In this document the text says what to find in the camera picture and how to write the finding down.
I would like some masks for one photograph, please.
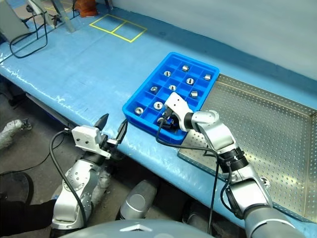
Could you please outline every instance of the white wall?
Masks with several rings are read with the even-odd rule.
[[[317,0],[112,0],[317,80]]]

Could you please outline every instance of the person's leg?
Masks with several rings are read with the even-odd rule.
[[[23,202],[0,202],[0,236],[39,230],[52,223],[56,200],[38,205]]]

